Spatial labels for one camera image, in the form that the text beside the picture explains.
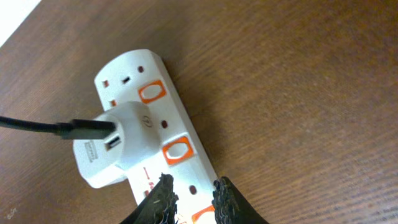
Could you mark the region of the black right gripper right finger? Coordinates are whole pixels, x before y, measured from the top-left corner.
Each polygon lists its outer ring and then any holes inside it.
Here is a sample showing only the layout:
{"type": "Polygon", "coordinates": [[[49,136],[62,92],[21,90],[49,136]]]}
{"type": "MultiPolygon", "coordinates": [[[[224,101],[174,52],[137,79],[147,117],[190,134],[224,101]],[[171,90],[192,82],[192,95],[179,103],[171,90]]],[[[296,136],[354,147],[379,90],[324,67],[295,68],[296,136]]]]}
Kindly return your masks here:
{"type": "Polygon", "coordinates": [[[223,176],[213,182],[212,206],[217,224],[269,224],[260,216],[243,194],[223,176]]]}

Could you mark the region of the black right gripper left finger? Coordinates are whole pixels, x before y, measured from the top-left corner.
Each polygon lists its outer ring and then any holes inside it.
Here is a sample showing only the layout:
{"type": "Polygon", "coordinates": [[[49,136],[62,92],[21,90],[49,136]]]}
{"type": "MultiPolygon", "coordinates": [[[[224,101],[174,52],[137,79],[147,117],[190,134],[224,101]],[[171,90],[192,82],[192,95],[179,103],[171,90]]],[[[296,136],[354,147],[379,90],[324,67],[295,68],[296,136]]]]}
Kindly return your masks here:
{"type": "Polygon", "coordinates": [[[162,174],[149,195],[120,224],[175,224],[177,200],[174,178],[162,174]]]}

